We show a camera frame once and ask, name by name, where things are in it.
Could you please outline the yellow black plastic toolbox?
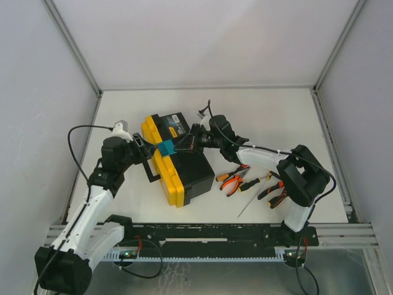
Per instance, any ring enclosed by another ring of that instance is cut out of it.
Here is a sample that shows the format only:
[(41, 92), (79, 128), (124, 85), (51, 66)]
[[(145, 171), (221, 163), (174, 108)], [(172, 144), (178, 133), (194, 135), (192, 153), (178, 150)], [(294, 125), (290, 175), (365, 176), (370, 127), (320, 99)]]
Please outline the yellow black plastic toolbox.
[(211, 190), (215, 174), (206, 156), (173, 151), (174, 145), (190, 131), (182, 113), (148, 116), (141, 128), (147, 142), (163, 145), (155, 151), (152, 165), (169, 205), (184, 207)]

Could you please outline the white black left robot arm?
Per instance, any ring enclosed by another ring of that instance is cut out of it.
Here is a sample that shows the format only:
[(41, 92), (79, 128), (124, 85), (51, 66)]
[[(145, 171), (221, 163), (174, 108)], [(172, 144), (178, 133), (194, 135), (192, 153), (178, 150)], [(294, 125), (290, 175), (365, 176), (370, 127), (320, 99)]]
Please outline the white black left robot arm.
[(132, 165), (151, 159), (156, 145), (140, 134), (113, 131), (103, 141), (101, 157), (87, 180), (87, 190), (74, 216), (49, 247), (40, 247), (34, 261), (39, 288), (63, 294), (84, 294), (94, 269), (125, 235), (122, 223), (108, 221), (92, 236), (101, 213), (112, 203)]

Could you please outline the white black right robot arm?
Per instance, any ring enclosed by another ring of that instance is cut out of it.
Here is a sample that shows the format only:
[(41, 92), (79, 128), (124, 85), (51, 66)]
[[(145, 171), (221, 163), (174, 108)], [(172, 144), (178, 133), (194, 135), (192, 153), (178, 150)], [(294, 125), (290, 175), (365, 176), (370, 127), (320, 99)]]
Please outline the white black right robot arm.
[(216, 148), (228, 162), (259, 166), (279, 175), (291, 199), (283, 224), (300, 232), (308, 223), (317, 202), (332, 193), (337, 181), (304, 145), (278, 150), (248, 145), (247, 138), (236, 135), (223, 115), (193, 124), (190, 131), (174, 144), (177, 152), (202, 152)]

